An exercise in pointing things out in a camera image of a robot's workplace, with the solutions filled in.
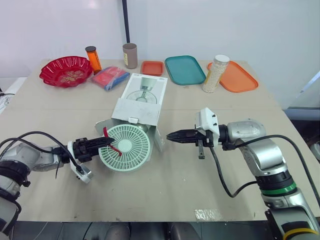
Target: small orange tray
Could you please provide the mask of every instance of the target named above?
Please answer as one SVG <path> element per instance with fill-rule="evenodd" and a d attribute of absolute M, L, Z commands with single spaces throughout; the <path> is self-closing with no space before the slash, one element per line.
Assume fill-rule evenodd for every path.
<path fill-rule="evenodd" d="M 159 77 L 164 73 L 164 68 L 162 61 L 144 61 L 141 65 L 141 73 Z"/>
<path fill-rule="evenodd" d="M 233 93 L 242 93 L 256 89 L 259 86 L 246 70 L 234 61 L 230 61 L 226 70 L 221 76 L 220 84 L 228 91 Z"/>

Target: table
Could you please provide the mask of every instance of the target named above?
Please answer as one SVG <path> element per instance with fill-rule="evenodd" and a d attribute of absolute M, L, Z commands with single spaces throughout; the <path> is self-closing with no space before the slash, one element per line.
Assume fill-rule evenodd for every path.
<path fill-rule="evenodd" d="M 32 130 L 45 131 L 63 143 L 77 138 L 99 137 L 96 122 L 111 117 L 117 99 L 126 83 L 105 92 L 86 82 L 75 88 L 56 88 L 39 79 L 44 60 L 25 81 L 10 105 L 0 116 L 1 140 Z M 199 61 L 203 70 L 209 61 Z M 244 61 L 238 61 L 257 80 Z M 122 60 L 102 60 L 103 67 L 124 68 Z M 138 68 L 130 72 L 139 72 Z M 313 180 L 319 186 L 320 166 L 299 133 L 265 86 L 244 93 L 232 93 L 219 87 L 204 93 L 199 85 L 179 86 L 168 80 L 158 128 L 165 136 L 180 129 L 190 129 L 195 113 L 209 107 L 220 124 L 252 118 L 264 124 L 268 134 L 282 134 L 300 148 Z M 44 136 L 27 139 L 40 146 L 52 145 Z M 311 210 L 320 216 L 319 207 L 291 145 L 274 140 L 282 150 L 290 173 L 302 189 Z M 114 172 L 94 157 L 85 163 L 94 178 L 89 184 L 76 179 L 68 164 L 55 171 L 32 172 L 30 187 L 22 187 L 18 202 L 21 221 L 196 221 L 195 210 L 210 210 L 211 221 L 265 220 L 267 209 L 255 185 L 247 187 L 236 198 L 230 198 L 221 186 L 210 151 L 198 159 L 193 144 L 165 141 L 163 152 L 155 148 L 151 160 L 132 172 Z M 254 180 L 239 150 L 216 150 L 224 178 L 234 192 L 240 185 Z"/>

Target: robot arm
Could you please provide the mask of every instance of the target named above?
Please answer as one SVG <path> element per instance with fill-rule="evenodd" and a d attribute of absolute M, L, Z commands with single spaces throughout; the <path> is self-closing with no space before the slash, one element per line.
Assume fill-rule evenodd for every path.
<path fill-rule="evenodd" d="M 70 161 L 68 153 L 60 146 L 45 147 L 45 151 L 51 152 L 45 153 L 21 143 L 6 151 L 0 159 L 0 240 L 8 239 L 7 235 L 17 221 L 21 207 L 16 200 L 20 196 L 21 185 L 30 185 L 27 177 L 31 171 L 46 172 L 70 162 L 77 178 L 88 183 L 93 173 L 83 163 L 91 161 L 93 156 L 99 154 L 99 148 L 109 146 L 113 141 L 111 137 L 70 141 L 67 149 L 77 166 Z"/>
<path fill-rule="evenodd" d="M 252 119 L 218 125 L 216 115 L 205 108 L 196 114 L 195 129 L 179 130 L 167 135 L 178 143 L 195 143 L 199 158 L 203 147 L 222 145 L 225 151 L 239 147 L 245 162 L 269 208 L 265 214 L 277 239 L 319 239 L 320 227 L 301 190 L 288 171 L 280 148 L 270 139 L 246 142 L 266 135 L 264 126 Z"/>

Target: fan picture on box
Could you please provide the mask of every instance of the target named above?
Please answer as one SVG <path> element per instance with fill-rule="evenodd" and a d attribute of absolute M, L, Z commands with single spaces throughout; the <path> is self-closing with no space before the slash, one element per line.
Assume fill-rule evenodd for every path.
<path fill-rule="evenodd" d="M 161 77 L 135 74 L 124 90 L 124 98 L 142 103 L 162 102 L 166 82 Z"/>

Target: green tray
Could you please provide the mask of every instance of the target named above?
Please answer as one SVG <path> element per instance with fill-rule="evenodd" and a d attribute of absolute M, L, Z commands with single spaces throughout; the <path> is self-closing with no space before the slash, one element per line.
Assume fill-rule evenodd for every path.
<path fill-rule="evenodd" d="M 206 75 L 193 56 L 171 56 L 165 61 L 169 76 L 175 84 L 194 85 L 202 84 Z"/>

